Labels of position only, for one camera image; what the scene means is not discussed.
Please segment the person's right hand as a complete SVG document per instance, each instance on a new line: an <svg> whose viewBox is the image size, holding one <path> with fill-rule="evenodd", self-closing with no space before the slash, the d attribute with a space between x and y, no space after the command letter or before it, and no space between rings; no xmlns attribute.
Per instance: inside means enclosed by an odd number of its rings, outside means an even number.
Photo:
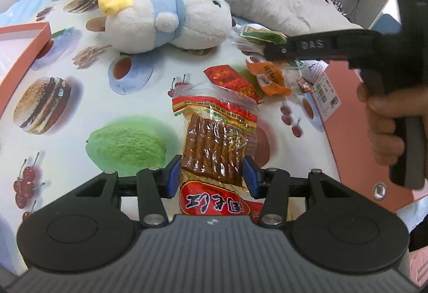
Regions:
<svg viewBox="0 0 428 293"><path fill-rule="evenodd" d="M382 166L392 166L404 153L404 141L395 135L395 121L376 113L368 104L369 91L364 83L357 88L357 97L365 105L368 136L374 160Z"/></svg>

